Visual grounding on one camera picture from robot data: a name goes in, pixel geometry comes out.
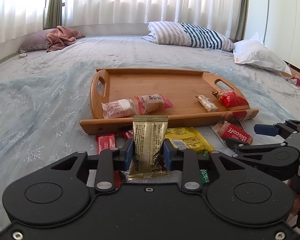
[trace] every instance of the pink cloth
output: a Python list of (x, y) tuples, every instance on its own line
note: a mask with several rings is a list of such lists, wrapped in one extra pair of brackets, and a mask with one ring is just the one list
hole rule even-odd
[(81, 32), (63, 26), (57, 26), (52, 29), (46, 36), (46, 40), (50, 43), (47, 52), (63, 49), (66, 46), (75, 43), (76, 39), (83, 38)]

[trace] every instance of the metal screw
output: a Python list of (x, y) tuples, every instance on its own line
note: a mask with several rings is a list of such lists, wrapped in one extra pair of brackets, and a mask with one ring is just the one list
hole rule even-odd
[(197, 189), (200, 187), (200, 184), (195, 181), (189, 181), (189, 182), (186, 182), (184, 186), (186, 189)]
[(284, 232), (279, 232), (275, 235), (275, 240), (283, 240), (286, 237), (286, 234)]
[(14, 232), (12, 234), (12, 237), (15, 239), (15, 240), (21, 240), (23, 239), (23, 234), (21, 234), (20, 232)]
[(109, 181), (101, 181), (97, 184), (98, 189), (110, 189), (112, 184)]

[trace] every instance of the green curtain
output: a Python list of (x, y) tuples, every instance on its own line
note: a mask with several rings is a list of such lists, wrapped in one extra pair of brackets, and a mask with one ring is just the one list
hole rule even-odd
[(47, 0), (43, 23), (44, 29), (52, 29), (62, 25), (61, 4), (62, 0)]
[(237, 33), (235, 35), (235, 39), (239, 40), (239, 41), (244, 39), (244, 32), (245, 32), (245, 29), (246, 29), (247, 14), (248, 14), (248, 2), (249, 2), (249, 0), (242, 0), (241, 1), (241, 9), (240, 9), (238, 30), (237, 30)]

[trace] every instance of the blue and white striped pillow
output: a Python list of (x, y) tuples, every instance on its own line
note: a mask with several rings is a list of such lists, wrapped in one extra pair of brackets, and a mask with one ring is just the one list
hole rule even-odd
[(157, 44), (224, 51), (231, 51), (234, 47), (232, 41), (221, 33), (188, 23), (149, 22), (148, 29), (151, 33), (142, 38)]

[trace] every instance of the pillow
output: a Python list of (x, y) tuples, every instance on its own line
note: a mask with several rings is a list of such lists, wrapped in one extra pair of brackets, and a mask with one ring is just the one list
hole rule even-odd
[(226, 36), (188, 23), (149, 22), (151, 32), (142, 37), (157, 44), (171, 44), (204, 49), (231, 51), (233, 43)]
[(31, 34), (21, 44), (21, 46), (20, 46), (20, 48), (18, 49), (17, 52), (20, 52), (20, 50), (24, 50), (25, 52), (28, 52), (28, 51), (34, 51), (34, 50), (45, 50), (45, 49), (47, 49), (48, 45), (50, 43), (46, 40), (46, 35), (51, 30), (53, 30), (53, 29), (37, 31), (36, 33)]
[(248, 64), (276, 73), (283, 73), (285, 76), (292, 76), (288, 65), (254, 38), (236, 42), (233, 54), (234, 62), (237, 64)]

